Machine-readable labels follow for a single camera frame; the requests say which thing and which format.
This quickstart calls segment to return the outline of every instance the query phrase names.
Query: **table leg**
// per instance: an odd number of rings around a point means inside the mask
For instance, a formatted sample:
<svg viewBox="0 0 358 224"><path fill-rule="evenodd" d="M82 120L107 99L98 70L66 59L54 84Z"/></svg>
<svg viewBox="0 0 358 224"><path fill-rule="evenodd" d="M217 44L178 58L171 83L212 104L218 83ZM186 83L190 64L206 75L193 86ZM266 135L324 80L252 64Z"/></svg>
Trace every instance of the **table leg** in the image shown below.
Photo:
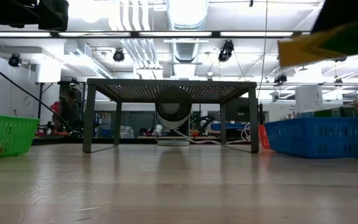
<svg viewBox="0 0 358 224"><path fill-rule="evenodd" d="M221 145L226 145L226 105L221 103Z"/></svg>
<svg viewBox="0 0 358 224"><path fill-rule="evenodd" d="M259 135L258 135L258 99L256 98L255 88L248 91L249 100L249 119L251 135L251 152L259 152Z"/></svg>
<svg viewBox="0 0 358 224"><path fill-rule="evenodd" d="M88 94L86 96L86 109L84 117L84 139L82 143L82 151L85 153L92 153L92 133L94 120L94 101L96 97L96 86L90 85L88 87Z"/></svg>
<svg viewBox="0 0 358 224"><path fill-rule="evenodd" d="M114 146L119 145L119 134L121 132L121 112L122 112L122 103L117 102L116 121L114 123Z"/></svg>

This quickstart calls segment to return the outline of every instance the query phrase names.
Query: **table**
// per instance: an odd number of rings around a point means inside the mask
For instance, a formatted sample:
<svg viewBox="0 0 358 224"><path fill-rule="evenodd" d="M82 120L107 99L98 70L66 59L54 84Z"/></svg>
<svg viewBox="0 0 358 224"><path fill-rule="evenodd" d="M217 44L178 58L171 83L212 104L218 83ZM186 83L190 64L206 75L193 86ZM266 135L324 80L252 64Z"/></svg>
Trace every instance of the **table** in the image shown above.
<svg viewBox="0 0 358 224"><path fill-rule="evenodd" d="M134 80L134 79L102 79L87 80L88 94L86 98L85 128L83 152L92 153L92 130L96 91L117 103L116 119L114 123L114 146L119 145L121 127L121 111L123 103L206 103L219 104L221 117L221 144L226 145L226 112L225 105L248 93L250 110L251 150L259 151L258 112L256 99L256 82L216 82L190 80ZM166 90L173 86L186 91L184 97L173 93L166 94ZM164 97L158 97L164 91Z"/></svg>

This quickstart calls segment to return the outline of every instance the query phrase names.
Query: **perforated tabletop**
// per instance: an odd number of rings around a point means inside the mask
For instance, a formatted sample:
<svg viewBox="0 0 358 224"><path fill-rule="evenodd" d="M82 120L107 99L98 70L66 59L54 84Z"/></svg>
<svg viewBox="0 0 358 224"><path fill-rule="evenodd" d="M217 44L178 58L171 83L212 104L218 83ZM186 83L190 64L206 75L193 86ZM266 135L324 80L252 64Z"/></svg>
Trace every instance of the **perforated tabletop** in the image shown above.
<svg viewBox="0 0 358 224"><path fill-rule="evenodd" d="M256 88L256 82L188 80L87 80L96 90L122 103L228 103Z"/></svg>

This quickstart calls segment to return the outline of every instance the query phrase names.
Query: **wooden floor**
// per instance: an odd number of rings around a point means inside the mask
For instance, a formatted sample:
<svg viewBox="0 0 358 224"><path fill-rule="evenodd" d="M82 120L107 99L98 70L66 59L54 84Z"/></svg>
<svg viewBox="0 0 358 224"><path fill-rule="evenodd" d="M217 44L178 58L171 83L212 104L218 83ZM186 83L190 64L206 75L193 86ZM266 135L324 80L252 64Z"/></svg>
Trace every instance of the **wooden floor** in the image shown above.
<svg viewBox="0 0 358 224"><path fill-rule="evenodd" d="M2 223L358 224L358 160L219 146L37 146L0 159Z"/></svg>

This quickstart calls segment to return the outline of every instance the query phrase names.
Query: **green basket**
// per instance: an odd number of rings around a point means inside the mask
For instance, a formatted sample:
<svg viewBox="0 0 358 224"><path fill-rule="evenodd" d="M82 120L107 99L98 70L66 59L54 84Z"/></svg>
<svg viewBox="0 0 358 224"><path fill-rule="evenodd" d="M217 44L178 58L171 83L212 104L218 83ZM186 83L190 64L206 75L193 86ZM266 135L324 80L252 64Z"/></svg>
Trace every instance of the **green basket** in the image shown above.
<svg viewBox="0 0 358 224"><path fill-rule="evenodd" d="M27 153L39 120L0 116L0 157Z"/></svg>

